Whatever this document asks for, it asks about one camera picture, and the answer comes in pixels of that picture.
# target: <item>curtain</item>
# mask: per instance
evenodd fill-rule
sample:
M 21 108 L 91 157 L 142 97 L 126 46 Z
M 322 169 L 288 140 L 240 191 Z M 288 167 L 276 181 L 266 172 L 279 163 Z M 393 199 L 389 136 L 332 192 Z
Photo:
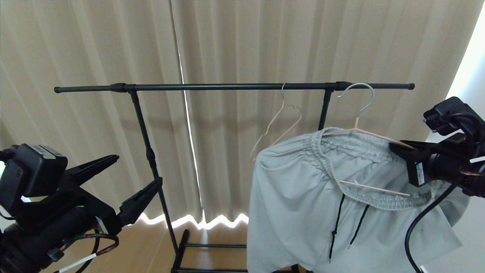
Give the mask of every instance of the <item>curtain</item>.
M 185 83 L 410 83 L 377 90 L 360 127 L 424 140 L 424 111 L 443 100 L 465 52 L 482 0 L 173 1 Z M 349 128 L 370 100 L 351 90 L 328 110 L 326 126 Z M 321 90 L 284 91 L 302 120 L 284 139 L 314 132 Z M 188 91 L 202 206 L 207 221 L 246 212 L 256 140 L 280 109 L 280 91 Z M 257 152 L 293 124 L 283 110 Z
M 68 167 L 120 155 L 83 186 L 117 209 L 153 180 L 130 96 L 53 88 L 180 83 L 172 22 L 166 1 L 2 1 L 2 148 L 47 144 Z M 200 221 L 183 92 L 139 96 L 171 217 Z M 162 213 L 157 196 L 146 213 Z

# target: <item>black metal rack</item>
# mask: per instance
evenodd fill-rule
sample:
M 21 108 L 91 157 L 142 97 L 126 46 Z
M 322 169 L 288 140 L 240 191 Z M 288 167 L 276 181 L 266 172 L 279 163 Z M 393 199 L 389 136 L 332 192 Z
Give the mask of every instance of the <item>black metal rack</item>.
M 325 90 L 325 95 L 323 98 L 322 113 L 320 115 L 320 122 L 318 124 L 318 130 L 323 129 L 325 124 L 325 119 L 327 115 L 328 105 L 330 103 L 330 98 L 333 91 L 343 91 L 352 83 L 349 82 L 334 82 L 334 83 L 302 83 L 302 84 L 292 84 L 292 83 L 281 83 L 281 84 L 195 84 L 195 85 L 132 85 L 125 83 L 117 83 L 113 85 L 97 85 L 97 86 L 73 86 L 73 87 L 55 87 L 54 91 L 56 93 L 66 93 L 66 92 L 85 92 L 85 91 L 113 91 L 119 93 L 129 93 L 131 95 L 131 100 L 135 107 L 136 116 L 138 118 L 138 123 L 140 124 L 140 129 L 142 131 L 143 141 L 146 147 L 146 158 L 150 164 L 150 168 L 153 173 L 153 178 L 159 178 L 157 164 L 155 162 L 155 153 L 150 145 L 150 139 L 148 138 L 148 133 L 146 131 L 145 120 L 143 119 L 142 110 L 140 107 L 140 100 L 138 98 L 137 91 L 175 91 L 175 90 L 279 90 L 283 88 L 285 90 Z M 370 84 L 375 89 L 414 89 L 414 84 Z M 362 89 L 366 88 L 364 86 L 354 86 L 352 89 Z M 170 239 L 172 241 L 175 260 L 172 266 L 171 273 L 242 273 L 248 272 L 245 269 L 232 269 L 232 270 L 220 270 L 220 269 L 195 269 L 195 268 L 182 268 L 182 259 L 187 247 L 204 247 L 204 248 L 246 248 L 245 244 L 201 244 L 201 243 L 189 243 L 190 231 L 188 229 L 184 230 L 180 244 L 177 244 L 177 239 L 175 238 L 174 230 L 172 227 L 172 222 L 170 221 L 170 216 L 168 214 L 167 203 L 165 201 L 165 196 L 163 194 L 163 189 L 160 187 L 158 190 L 160 197 L 160 202 L 162 203 L 163 213 L 165 214 L 165 220 L 168 226 L 168 232 L 170 234 Z M 293 265 L 290 271 L 276 271 L 278 273 L 298 273 L 298 266 Z

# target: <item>wooden floor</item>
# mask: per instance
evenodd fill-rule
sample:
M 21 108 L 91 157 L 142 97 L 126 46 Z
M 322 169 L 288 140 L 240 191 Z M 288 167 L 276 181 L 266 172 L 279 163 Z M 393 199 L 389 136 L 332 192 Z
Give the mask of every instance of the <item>wooden floor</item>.
M 210 230 L 198 230 L 192 223 L 186 223 L 175 229 L 177 242 L 180 242 L 186 228 L 191 231 L 189 242 L 192 243 L 246 243 L 247 225 L 243 222 L 235 228 L 219 224 Z M 84 272 L 170 272 L 175 254 L 165 222 L 148 225 L 143 221 L 138 221 L 134 225 L 125 227 L 118 236 L 120 245 L 113 251 L 95 258 Z M 76 242 L 66 250 L 66 255 L 59 262 L 53 263 L 43 272 L 54 272 L 89 255 L 93 243 L 94 239 Z M 102 243 L 100 249 L 109 243 L 109 241 Z M 78 267 L 67 272 L 74 273 Z M 182 267 L 244 269 L 246 267 L 246 249 L 187 248 Z

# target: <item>wall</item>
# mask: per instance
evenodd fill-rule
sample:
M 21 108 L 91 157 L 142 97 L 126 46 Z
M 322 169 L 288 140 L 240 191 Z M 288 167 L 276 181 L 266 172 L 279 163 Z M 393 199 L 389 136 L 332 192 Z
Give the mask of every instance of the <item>wall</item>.
M 468 103 L 485 119 L 485 15 L 484 8 L 463 58 L 450 96 L 457 96 Z M 428 141 L 439 141 L 433 134 Z M 453 228 L 463 247 L 425 265 L 429 273 L 483 272 L 485 261 L 485 199 L 473 197 L 463 218 Z

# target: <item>clothes hanger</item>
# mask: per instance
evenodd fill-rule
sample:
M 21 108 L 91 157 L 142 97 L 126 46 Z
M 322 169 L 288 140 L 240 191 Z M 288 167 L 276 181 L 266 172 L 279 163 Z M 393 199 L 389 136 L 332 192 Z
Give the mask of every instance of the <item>clothes hanger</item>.
M 281 87 L 281 98 L 283 99 L 283 103 L 281 104 L 281 108 L 278 110 L 278 112 L 276 113 L 276 115 L 273 117 L 273 119 L 270 121 L 270 123 L 268 124 L 268 127 L 266 128 L 266 132 L 264 134 L 262 134 L 258 140 L 256 141 L 256 144 L 254 144 L 254 147 L 253 149 L 251 150 L 251 154 L 249 155 L 249 158 L 251 159 L 251 161 L 255 161 L 256 158 L 253 158 L 253 153 L 254 153 L 254 150 L 256 149 L 256 146 L 258 145 L 258 143 L 261 141 L 261 139 L 268 134 L 268 132 L 270 131 L 270 127 L 271 127 L 271 124 L 273 124 L 274 120 L 276 119 L 276 117 L 278 117 L 279 113 L 281 113 L 281 111 L 283 111 L 283 108 L 286 108 L 286 107 L 292 107 L 293 109 L 297 108 L 298 111 L 300 112 L 300 118 L 298 118 L 298 120 L 293 123 L 293 125 L 288 128 L 288 130 L 286 130 L 280 137 L 278 137 L 277 140 L 275 140 L 273 143 L 271 143 L 270 147 L 275 145 L 284 135 L 286 135 L 287 132 L 289 132 L 293 127 L 295 127 L 295 125 L 302 119 L 302 111 L 301 109 L 298 107 L 298 106 L 295 106 L 294 104 L 290 104 L 290 105 L 286 105 L 285 106 L 285 96 L 283 95 L 283 89 L 285 89 L 285 84 L 283 84 L 283 86 Z
M 371 136 L 383 138 L 383 139 L 385 139 L 385 140 L 387 140 L 389 142 L 398 143 L 398 144 L 401 144 L 403 146 L 406 146 L 406 147 L 409 147 L 409 148 L 414 149 L 414 147 L 412 147 L 410 145 L 407 145 L 404 142 L 401 142 L 401 141 L 398 141 L 398 140 L 394 140 L 394 139 L 391 139 L 391 138 L 386 137 L 386 136 L 381 136 L 381 135 L 374 134 L 374 133 L 371 133 L 371 132 L 368 132 L 368 131 L 364 131 L 362 129 L 357 128 L 358 123 L 359 123 L 360 114 L 362 113 L 362 111 L 364 111 L 364 109 L 366 109 L 367 107 L 369 107 L 374 102 L 374 95 L 375 95 L 374 88 L 372 88 L 372 86 L 370 86 L 370 85 L 368 85 L 366 83 L 356 83 L 356 84 L 352 84 L 349 87 L 347 87 L 344 90 L 344 92 L 340 96 L 338 96 L 337 98 L 341 98 L 345 94 L 345 92 L 347 92 L 347 90 L 349 90 L 350 88 L 352 88 L 352 87 L 354 87 L 356 85 L 364 85 L 364 86 L 368 87 L 372 91 L 372 98 L 371 98 L 371 101 L 366 106 L 364 106 L 362 109 L 360 109 L 359 113 L 357 114 L 355 126 L 352 129 L 345 129 L 345 130 L 338 130 L 338 131 L 324 133 L 324 134 L 322 134 L 322 136 L 334 135 L 334 134 L 343 133 L 343 132 L 359 132 L 359 133 L 368 134 L 368 135 L 371 135 Z M 348 182 L 348 181 L 344 181 L 344 180 L 338 180 L 338 181 L 339 182 L 342 182 L 342 183 L 346 183 L 346 184 L 358 186 L 358 187 L 371 188 L 371 189 L 374 189 L 374 190 L 389 192 L 389 193 L 403 195 L 403 196 L 408 196 L 408 197 L 411 196 L 410 194 L 407 194 L 407 193 L 393 191 L 393 190 L 389 190 L 389 189 L 385 189 L 385 188 L 376 188 L 376 187 L 372 187 L 372 186 L 368 186 L 368 185 L 362 185 L 362 184 L 359 184 L 359 183 Z
M 364 130 L 359 129 L 357 127 L 358 124 L 359 124 L 359 117 L 360 117 L 360 114 L 362 113 L 362 111 L 364 111 L 364 109 L 366 109 L 367 107 L 369 107 L 374 102 L 374 95 L 375 95 L 374 88 L 372 88 L 372 86 L 370 86 L 370 85 L 368 85 L 366 83 L 356 83 L 356 84 L 352 84 L 352 85 L 349 85 L 349 87 L 347 87 L 344 90 L 344 92 L 340 96 L 338 96 L 337 98 L 341 98 L 343 95 L 345 95 L 345 92 L 347 92 L 347 90 L 349 90 L 350 88 L 352 88 L 352 87 L 354 87 L 356 85 L 364 85 L 364 86 L 368 87 L 372 91 L 372 98 L 371 98 L 371 101 L 366 106 L 364 106 L 362 109 L 360 109 L 359 113 L 357 114 L 356 123 L 355 123 L 354 127 L 351 128 L 351 129 L 345 129 L 345 130 L 338 130 L 338 131 L 333 131 L 333 132 L 327 132 L 327 133 L 324 133 L 322 136 L 329 136 L 329 135 L 334 135 L 334 134 L 339 134 L 339 133 L 344 133 L 344 132 L 358 132 L 358 133 L 363 133 L 363 134 L 371 135 L 371 136 L 374 136 L 374 137 L 382 138 L 382 139 L 385 139 L 385 140 L 387 140 L 389 142 L 397 143 L 397 144 L 403 145 L 403 146 L 408 147 L 408 148 L 411 148 L 411 149 L 415 149 L 413 146 L 408 145 L 408 144 L 406 144 L 404 142 L 401 142 L 401 141 L 398 141 L 398 140 L 389 138 L 387 136 L 381 136 L 381 135 L 378 135 L 378 134 L 374 134 L 372 132 L 364 131 Z

